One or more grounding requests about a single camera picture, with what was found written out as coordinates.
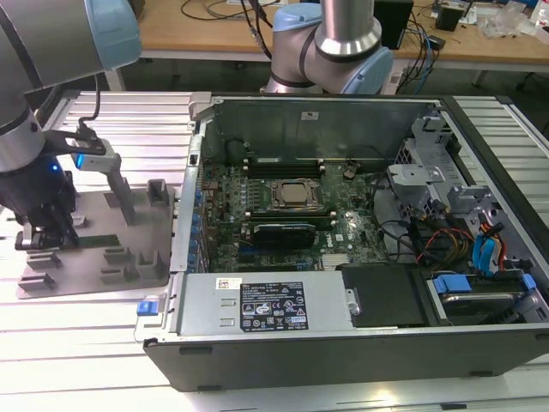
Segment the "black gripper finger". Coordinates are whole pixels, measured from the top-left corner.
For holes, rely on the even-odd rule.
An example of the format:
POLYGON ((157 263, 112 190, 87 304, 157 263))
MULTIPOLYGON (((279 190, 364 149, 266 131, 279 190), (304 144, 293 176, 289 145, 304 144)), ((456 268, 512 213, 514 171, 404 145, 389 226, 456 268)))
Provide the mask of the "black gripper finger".
POLYGON ((80 246, 80 238, 74 229, 73 220, 70 213, 66 213, 62 209, 53 209, 51 214, 54 221, 55 231, 62 240, 63 248, 78 248, 80 246))
POLYGON ((37 251, 44 248, 44 235, 30 222, 22 225, 22 230, 16 235, 15 249, 17 251, 37 251))

